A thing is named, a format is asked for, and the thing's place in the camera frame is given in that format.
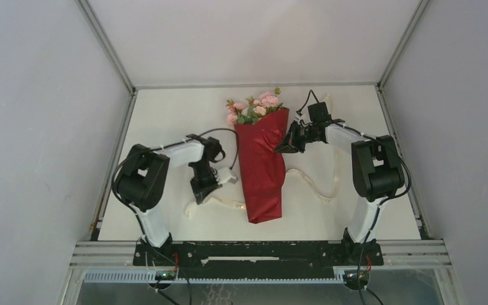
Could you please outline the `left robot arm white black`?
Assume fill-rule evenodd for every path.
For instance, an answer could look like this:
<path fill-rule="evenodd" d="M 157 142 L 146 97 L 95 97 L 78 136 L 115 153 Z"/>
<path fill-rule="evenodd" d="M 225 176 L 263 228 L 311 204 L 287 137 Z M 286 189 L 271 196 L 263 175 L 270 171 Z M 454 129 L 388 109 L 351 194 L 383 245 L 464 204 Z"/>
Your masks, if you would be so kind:
<path fill-rule="evenodd" d="M 168 172 L 184 165 L 192 169 L 191 191 L 200 205 L 222 186 L 237 182 L 232 166 L 213 167 L 225 157 L 220 141 L 205 131 L 199 135 L 186 135 L 183 140 L 166 146 L 135 144 L 113 171 L 111 191 L 133 212 L 142 232 L 141 238 L 150 246 L 148 255 L 155 263 L 164 265 L 173 257 L 172 236 L 158 208 Z"/>

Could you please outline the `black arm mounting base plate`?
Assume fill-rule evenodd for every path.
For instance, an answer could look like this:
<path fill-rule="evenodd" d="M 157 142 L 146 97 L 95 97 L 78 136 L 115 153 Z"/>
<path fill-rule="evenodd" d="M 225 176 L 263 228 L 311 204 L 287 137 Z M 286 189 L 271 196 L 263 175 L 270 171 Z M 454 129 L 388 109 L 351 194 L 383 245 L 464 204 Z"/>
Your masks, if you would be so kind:
<path fill-rule="evenodd" d="M 183 241 L 151 250 L 135 246 L 132 264 L 183 271 L 190 280 L 314 280 L 334 269 L 383 266 L 381 247 L 365 250 L 333 241 Z"/>

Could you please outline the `red wrapping paper sheet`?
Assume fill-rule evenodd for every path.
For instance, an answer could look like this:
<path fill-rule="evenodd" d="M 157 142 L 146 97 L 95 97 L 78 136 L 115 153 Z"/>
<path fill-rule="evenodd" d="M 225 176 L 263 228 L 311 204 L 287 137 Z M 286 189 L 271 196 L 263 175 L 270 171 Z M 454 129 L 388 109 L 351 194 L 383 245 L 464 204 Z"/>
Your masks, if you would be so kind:
<path fill-rule="evenodd" d="M 287 132 L 288 109 L 268 114 L 254 124 L 237 124 L 238 162 L 248 221 L 259 224 L 282 217 L 286 167 L 276 152 Z"/>

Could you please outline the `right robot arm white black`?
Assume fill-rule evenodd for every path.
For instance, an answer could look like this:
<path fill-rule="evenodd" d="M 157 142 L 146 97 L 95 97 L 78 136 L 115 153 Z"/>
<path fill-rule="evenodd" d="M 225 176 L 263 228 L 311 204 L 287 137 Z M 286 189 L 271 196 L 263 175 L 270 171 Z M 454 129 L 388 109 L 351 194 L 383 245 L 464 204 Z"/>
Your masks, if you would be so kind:
<path fill-rule="evenodd" d="M 332 118 L 325 102 L 305 102 L 297 110 L 286 136 L 275 151 L 303 153 L 306 145 L 323 142 L 351 155 L 352 181 L 358 200 L 353 218 L 344 230 L 342 257 L 348 264 L 359 264 L 372 257 L 378 248 L 376 226 L 383 206 L 412 185 L 410 172 L 398 154 L 393 137 L 375 137 Z"/>

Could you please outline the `pink fake flower stem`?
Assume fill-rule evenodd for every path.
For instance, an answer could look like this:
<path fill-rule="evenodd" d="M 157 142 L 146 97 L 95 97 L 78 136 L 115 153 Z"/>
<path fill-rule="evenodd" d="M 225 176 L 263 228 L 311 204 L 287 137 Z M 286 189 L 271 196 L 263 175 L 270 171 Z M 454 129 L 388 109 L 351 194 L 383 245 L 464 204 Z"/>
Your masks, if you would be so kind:
<path fill-rule="evenodd" d="M 247 110 L 247 106 L 245 104 L 229 99 L 226 100 L 226 107 L 228 110 L 226 123 L 228 125 L 238 124 L 238 120 L 242 116 L 246 116 L 245 111 Z"/>
<path fill-rule="evenodd" d="M 273 92 L 267 91 L 260 95 L 259 105 L 266 110 L 266 114 L 275 112 L 283 107 L 283 103 L 280 101 L 279 95 L 281 94 L 281 88 L 275 87 Z"/>
<path fill-rule="evenodd" d="M 267 115 L 268 107 L 256 98 L 249 97 L 246 99 L 248 106 L 241 111 L 241 122 L 253 125 Z"/>

